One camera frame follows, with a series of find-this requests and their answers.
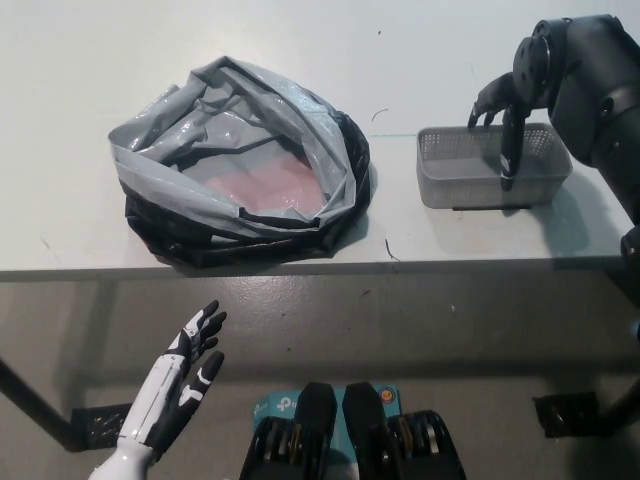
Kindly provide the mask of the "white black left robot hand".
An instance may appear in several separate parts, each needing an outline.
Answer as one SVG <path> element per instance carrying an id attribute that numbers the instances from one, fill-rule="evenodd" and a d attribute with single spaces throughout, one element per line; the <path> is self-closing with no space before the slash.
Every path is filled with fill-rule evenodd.
<path id="1" fill-rule="evenodd" d="M 189 423 L 216 378 L 224 354 L 217 333 L 227 313 L 214 300 L 179 331 L 147 375 L 120 436 L 161 457 Z"/>

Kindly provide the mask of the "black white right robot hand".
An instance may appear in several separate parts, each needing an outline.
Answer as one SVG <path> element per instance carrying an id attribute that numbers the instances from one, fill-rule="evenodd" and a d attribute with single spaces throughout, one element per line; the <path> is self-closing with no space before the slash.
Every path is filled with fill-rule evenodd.
<path id="1" fill-rule="evenodd" d="M 501 136 L 501 187 L 510 191 L 519 171 L 524 140 L 524 126 L 530 109 L 518 93 L 512 73 L 506 73 L 490 82 L 478 94 L 469 115 L 469 128 L 474 128 L 481 116 L 484 126 L 493 122 L 495 115 L 503 113 Z"/>

